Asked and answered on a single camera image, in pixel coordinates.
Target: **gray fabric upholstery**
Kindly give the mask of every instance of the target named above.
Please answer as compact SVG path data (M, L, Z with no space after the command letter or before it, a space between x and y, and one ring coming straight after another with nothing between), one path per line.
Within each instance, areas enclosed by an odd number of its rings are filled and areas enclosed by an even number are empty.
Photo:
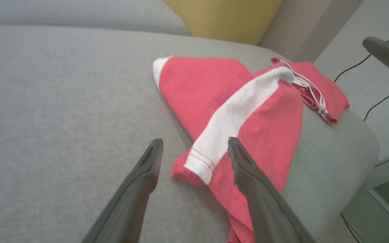
M149 142L161 174L140 242L224 242L227 214L207 188L170 178L190 139L153 81L168 55L232 57L250 71L277 54L194 37L64 27L0 27L0 242L79 242ZM284 197L319 237L377 161L352 112L338 126L304 109Z
M188 35L162 0L0 0L0 23Z

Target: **white wall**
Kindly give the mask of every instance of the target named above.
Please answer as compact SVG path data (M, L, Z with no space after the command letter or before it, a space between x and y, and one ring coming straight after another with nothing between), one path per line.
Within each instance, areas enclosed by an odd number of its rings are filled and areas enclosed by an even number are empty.
M315 61L315 66L334 80L342 70L368 55L361 44L367 36L389 39L389 0L364 0ZM371 106L389 94L389 69L370 57L343 74L337 84L348 97L351 109L364 118ZM366 123L378 138L379 160L389 157L389 99L371 111Z
M293 60L332 0L284 0L259 46Z

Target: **red stitching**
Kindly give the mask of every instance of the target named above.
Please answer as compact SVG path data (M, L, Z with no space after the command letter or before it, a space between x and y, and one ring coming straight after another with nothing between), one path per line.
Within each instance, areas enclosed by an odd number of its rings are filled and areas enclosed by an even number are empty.
M216 168L216 167L214 166L214 162L213 162L212 160L210 160L210 158L206 157L206 156L203 155L201 152L197 151L195 148L192 147L192 149L193 149L194 151L200 153L203 157L207 158L209 161L211 161L211 164L213 165L214 169Z
M201 159L200 159L199 157L197 157L196 155L193 155L193 154L189 154L189 155L191 155L191 156L193 156L193 157L195 157L195 158L198 158L200 161L204 162L204 163L208 166L208 168L210 168L211 172L213 171L213 169L211 169L210 165L209 165L207 162L201 160Z

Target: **floor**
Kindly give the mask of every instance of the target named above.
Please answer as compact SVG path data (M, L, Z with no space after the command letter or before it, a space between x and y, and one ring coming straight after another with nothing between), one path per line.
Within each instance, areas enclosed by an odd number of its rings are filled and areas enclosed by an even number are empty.
M343 219L336 218L333 226L329 228L324 237L324 243L358 243L351 235Z

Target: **red cloth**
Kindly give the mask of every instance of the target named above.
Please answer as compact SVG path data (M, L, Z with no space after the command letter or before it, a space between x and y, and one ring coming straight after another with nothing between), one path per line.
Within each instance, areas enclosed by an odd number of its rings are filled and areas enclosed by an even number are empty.
M172 57L161 70L159 89L179 121L196 140L213 113L233 93L266 71L253 76L233 59ZM279 192L284 189L298 146L302 109L297 90L289 83L280 82L273 95L250 115L238 132L241 143ZM196 174L184 167L189 152L175 161L171 176L205 186ZM247 199L233 183L233 170L227 154L213 169L208 187L229 213L232 227L229 242L254 242Z
M273 64L290 66L295 76L302 75L316 86L325 99L327 113L323 118L327 123L331 125L337 124L343 110L350 107L349 100L341 89L332 80L325 77L311 62L285 62L280 57L273 57L271 62ZM319 106L315 101L315 99L320 99L319 92L315 91L316 97L313 97L307 87L301 87L295 83L293 85L301 93L301 97L303 97L303 101L308 107L319 110Z
M275 64L273 67L255 75L238 60L218 58L161 58L154 62L153 69L163 97L196 144L219 108L246 85L281 66L290 68L294 73L291 77L293 84L279 82L277 89L247 117L237 133L262 172L282 192L300 138L303 102L318 110L323 119L332 125L338 122L349 102L338 86L311 63L287 63L280 58L271 61ZM228 212L231 224L228 241L254 242L247 199L233 183L228 154L225 153L219 161L213 161L193 146L177 158L171 177L208 186ZM190 156L204 163L199 162L202 167L208 167L207 171L212 174L210 180L205 182L205 178L201 179L199 174L185 167Z

